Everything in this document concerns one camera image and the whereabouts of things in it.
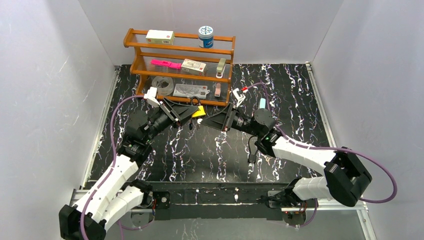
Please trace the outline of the yellow padlock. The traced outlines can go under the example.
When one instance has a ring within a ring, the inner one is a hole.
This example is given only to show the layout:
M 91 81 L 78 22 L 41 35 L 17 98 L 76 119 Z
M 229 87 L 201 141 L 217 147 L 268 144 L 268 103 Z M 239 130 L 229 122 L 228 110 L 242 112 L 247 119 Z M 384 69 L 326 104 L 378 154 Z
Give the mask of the yellow padlock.
M 197 110 L 192 114 L 192 118 L 202 118 L 206 115 L 205 109 L 201 104 L 201 99 L 198 96 L 192 96 L 190 98 L 190 104 L 196 106 Z

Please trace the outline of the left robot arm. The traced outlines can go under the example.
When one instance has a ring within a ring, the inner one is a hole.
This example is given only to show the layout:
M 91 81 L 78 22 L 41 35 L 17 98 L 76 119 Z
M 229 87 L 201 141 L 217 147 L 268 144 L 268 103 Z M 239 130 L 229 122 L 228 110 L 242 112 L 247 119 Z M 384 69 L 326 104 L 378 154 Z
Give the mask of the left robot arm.
M 188 122 L 198 106 L 157 101 L 147 97 L 153 106 L 152 115 L 135 111 L 127 120 L 119 148 L 112 142 L 111 165 L 77 202 L 64 205 L 59 211 L 59 231 L 64 240 L 103 240 L 108 230 L 127 212 L 146 203 L 152 186 L 142 180 L 127 183 L 153 148 L 152 140 L 170 126 L 178 128 Z

